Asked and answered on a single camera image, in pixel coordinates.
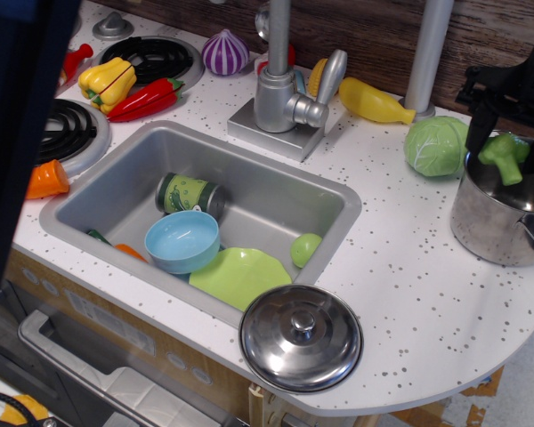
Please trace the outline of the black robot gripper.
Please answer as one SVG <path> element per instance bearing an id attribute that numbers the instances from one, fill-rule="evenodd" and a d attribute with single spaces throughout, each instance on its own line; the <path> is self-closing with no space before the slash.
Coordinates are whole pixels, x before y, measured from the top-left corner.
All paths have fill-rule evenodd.
<path id="1" fill-rule="evenodd" d="M 468 68 L 457 102 L 472 114 L 465 144 L 472 156 L 480 154 L 501 118 L 534 129 L 534 46 L 518 65 Z M 534 142 L 522 173 L 534 174 Z"/>

